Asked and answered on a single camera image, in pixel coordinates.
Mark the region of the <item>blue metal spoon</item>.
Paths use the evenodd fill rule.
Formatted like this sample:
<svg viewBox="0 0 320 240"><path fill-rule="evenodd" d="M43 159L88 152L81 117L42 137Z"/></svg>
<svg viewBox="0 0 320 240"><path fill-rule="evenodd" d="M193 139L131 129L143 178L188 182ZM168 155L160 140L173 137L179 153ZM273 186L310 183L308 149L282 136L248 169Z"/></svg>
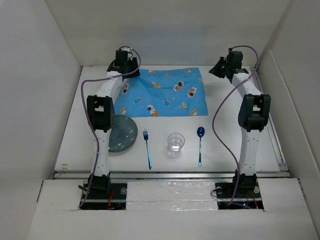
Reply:
<svg viewBox="0 0 320 240"><path fill-rule="evenodd" d="M199 137L199 157L198 157L198 166L202 166L202 137L205 135L205 128L200 126L197 129L197 136Z"/></svg>

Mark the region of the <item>blue cartoon print cloth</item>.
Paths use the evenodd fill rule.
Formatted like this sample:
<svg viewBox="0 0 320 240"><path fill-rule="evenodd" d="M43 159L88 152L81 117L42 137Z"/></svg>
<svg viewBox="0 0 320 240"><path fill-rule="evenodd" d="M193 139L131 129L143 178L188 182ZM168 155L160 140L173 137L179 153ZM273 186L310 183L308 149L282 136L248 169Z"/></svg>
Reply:
<svg viewBox="0 0 320 240"><path fill-rule="evenodd" d="M130 118L207 116L199 68L141 69L129 78L116 98L115 113Z"/></svg>

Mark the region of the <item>blue metal fork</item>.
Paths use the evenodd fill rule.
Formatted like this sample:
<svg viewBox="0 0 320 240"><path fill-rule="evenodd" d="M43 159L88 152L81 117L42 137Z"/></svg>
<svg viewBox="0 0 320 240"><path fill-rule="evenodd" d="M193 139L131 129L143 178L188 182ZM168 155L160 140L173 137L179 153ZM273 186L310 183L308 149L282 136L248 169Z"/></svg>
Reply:
<svg viewBox="0 0 320 240"><path fill-rule="evenodd" d="M146 129L143 130L143 139L145 140L146 144L146 151L147 151L147 158L148 158L148 168L149 170L152 169L152 162L151 162L151 157L150 157L150 150L149 150L149 145L148 145L148 140L149 140L149 134Z"/></svg>

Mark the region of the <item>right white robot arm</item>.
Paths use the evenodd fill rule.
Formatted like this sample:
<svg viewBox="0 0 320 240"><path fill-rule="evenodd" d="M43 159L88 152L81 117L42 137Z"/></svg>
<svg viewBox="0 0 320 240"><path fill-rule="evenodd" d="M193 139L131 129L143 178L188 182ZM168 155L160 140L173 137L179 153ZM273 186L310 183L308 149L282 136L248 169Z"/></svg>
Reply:
<svg viewBox="0 0 320 240"><path fill-rule="evenodd" d="M243 53L231 47L226 57L221 57L209 71L210 74L227 78L237 91L242 103L237 121L241 129L240 156L235 158L236 169L231 182L215 185L217 198L227 201L244 198L257 185L257 152L261 133L268 124L271 96L263 94L251 81L252 75L242 67Z"/></svg>

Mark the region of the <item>clear plastic cup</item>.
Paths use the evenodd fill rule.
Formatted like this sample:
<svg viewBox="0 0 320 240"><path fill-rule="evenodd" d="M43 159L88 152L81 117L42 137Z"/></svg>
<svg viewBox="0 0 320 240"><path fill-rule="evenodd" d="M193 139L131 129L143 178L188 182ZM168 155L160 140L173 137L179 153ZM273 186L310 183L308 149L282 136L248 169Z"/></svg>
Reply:
<svg viewBox="0 0 320 240"><path fill-rule="evenodd" d="M179 154L185 145L185 137L177 132L170 134L167 138L168 150L172 154Z"/></svg>

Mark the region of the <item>teal ceramic plate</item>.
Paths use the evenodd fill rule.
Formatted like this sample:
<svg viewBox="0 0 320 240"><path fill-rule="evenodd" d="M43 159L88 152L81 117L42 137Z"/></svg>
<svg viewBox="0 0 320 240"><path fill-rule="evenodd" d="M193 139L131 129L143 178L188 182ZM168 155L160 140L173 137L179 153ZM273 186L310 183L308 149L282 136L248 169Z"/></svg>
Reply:
<svg viewBox="0 0 320 240"><path fill-rule="evenodd" d="M135 121L125 115L116 115L115 124L111 128L108 151L120 153L129 149L136 141L138 127Z"/></svg>

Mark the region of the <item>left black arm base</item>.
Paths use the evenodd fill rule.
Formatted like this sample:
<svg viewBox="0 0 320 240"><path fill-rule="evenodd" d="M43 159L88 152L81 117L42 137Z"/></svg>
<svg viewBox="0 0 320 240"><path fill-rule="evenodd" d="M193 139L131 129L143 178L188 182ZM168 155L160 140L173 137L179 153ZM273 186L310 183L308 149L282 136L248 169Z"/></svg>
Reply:
<svg viewBox="0 0 320 240"><path fill-rule="evenodd" d="M81 187L82 196L80 200L81 210L126 210L127 187L126 183L111 183L107 190L90 189L87 199L86 196L88 184Z"/></svg>

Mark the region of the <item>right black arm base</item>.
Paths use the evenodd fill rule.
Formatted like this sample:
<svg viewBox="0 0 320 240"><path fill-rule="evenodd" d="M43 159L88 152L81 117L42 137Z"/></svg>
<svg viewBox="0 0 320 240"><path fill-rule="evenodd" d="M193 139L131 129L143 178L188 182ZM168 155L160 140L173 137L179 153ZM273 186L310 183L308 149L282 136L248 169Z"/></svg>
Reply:
<svg viewBox="0 0 320 240"><path fill-rule="evenodd" d="M259 184L249 189L237 188L234 195L234 186L231 182L218 182L215 184L215 188L211 191L210 195L217 200L217 206L219 210L263 210L264 205L262 201L261 191Z"/></svg>

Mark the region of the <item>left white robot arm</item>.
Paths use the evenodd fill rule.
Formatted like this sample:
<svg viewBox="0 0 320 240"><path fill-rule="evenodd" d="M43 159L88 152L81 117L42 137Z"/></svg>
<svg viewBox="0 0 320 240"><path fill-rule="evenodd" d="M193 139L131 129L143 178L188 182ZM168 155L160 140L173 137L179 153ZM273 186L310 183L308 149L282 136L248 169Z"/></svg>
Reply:
<svg viewBox="0 0 320 240"><path fill-rule="evenodd" d="M112 193L109 164L109 139L116 122L114 104L121 91L125 91L127 79L140 75L139 56L129 46L121 46L106 71L106 78L94 95L86 98L86 116L94 136L96 156L88 179L88 199L107 199Z"/></svg>

